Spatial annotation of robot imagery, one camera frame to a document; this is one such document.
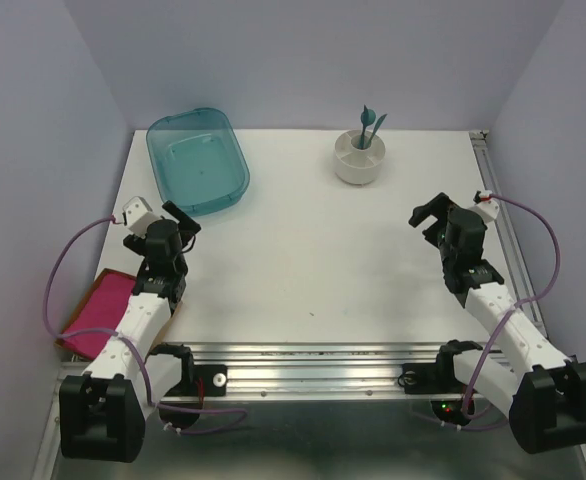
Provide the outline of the teal plastic spoon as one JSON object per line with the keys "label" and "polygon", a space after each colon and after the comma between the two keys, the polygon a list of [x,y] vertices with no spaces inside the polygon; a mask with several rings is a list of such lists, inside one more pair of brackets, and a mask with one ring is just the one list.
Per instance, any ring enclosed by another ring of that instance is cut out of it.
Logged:
{"label": "teal plastic spoon", "polygon": [[362,125],[361,134],[358,142],[358,148],[364,150],[367,145],[366,132],[369,126],[376,121],[376,113],[373,109],[369,109],[366,105],[363,106],[363,111],[360,115],[360,122]]}

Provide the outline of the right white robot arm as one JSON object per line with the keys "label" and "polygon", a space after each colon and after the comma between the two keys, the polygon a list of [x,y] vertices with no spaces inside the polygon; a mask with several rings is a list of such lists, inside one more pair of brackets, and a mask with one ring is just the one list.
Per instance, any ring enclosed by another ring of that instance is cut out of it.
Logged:
{"label": "right white robot arm", "polygon": [[428,364],[406,363],[397,383],[408,395],[432,396],[429,421],[480,431],[480,395],[503,415],[517,444],[536,454],[586,444],[586,362],[562,353],[534,326],[496,268],[484,259],[489,223],[503,197],[475,194],[463,208],[446,194],[413,209],[424,239],[440,254],[443,280],[461,307],[488,332],[484,345],[450,340]]}

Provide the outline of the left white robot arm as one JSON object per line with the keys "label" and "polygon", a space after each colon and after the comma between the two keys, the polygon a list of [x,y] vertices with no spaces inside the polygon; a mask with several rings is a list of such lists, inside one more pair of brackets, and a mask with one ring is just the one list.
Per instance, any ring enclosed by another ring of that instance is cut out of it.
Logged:
{"label": "left white robot arm", "polygon": [[187,347],[156,340],[186,289],[187,245],[201,227],[167,201],[155,214],[141,197],[123,208],[126,248],[142,263],[124,314],[97,357],[59,388],[60,446],[66,458],[130,463],[141,451],[146,420],[162,394],[188,392],[195,382]]}

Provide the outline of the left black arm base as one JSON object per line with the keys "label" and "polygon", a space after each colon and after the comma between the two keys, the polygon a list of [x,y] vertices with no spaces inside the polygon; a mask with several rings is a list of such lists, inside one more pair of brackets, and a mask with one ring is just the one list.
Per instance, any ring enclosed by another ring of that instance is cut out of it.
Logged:
{"label": "left black arm base", "polygon": [[147,362],[157,356],[177,359],[180,365],[178,380],[166,390],[165,396],[198,396],[205,399],[226,395],[228,368],[225,364],[200,363],[191,348],[184,344],[158,344],[150,350]]}

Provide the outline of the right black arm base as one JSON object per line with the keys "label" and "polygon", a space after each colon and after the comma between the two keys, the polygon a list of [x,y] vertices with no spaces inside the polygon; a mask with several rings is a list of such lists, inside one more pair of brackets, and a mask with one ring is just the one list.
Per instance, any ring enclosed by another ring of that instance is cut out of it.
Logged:
{"label": "right black arm base", "polygon": [[397,382],[409,395],[462,394],[464,387],[454,373],[454,357],[467,351],[481,351],[473,341],[451,340],[439,348],[431,363],[404,363]]}

